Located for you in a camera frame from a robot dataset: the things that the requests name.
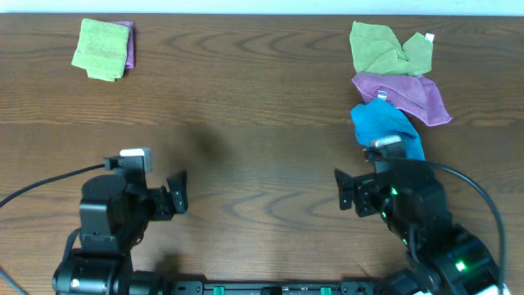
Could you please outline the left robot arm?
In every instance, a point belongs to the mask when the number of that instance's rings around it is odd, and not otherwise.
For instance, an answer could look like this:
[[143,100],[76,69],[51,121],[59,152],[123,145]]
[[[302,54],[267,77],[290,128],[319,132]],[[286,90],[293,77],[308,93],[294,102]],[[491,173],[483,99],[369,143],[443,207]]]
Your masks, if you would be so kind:
[[106,174],[82,187],[81,226],[67,239],[53,278],[58,294],[169,294],[163,276],[133,269],[131,250],[152,221],[170,221],[188,209],[187,172],[148,188],[143,156],[108,157]]

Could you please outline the light green cloth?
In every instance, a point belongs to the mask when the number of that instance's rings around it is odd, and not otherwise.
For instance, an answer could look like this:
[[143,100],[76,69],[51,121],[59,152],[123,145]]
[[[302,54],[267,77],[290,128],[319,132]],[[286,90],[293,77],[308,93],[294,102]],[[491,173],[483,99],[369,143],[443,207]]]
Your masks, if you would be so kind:
[[115,82],[124,76],[130,35],[127,25],[83,19],[71,65],[91,79]]

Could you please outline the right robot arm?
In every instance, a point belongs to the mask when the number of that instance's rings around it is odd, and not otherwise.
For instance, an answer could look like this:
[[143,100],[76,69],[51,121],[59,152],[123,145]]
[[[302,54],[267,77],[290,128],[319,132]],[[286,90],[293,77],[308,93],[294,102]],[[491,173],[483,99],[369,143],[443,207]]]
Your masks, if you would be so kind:
[[[507,294],[506,240],[502,218],[487,192],[466,175],[440,164],[389,157],[369,148],[374,171],[351,176],[336,169],[334,177],[342,210],[359,217],[379,215],[406,247],[408,269],[376,284],[376,294]],[[443,170],[471,185],[485,200],[499,231],[499,257],[462,225],[454,222],[444,185]]]

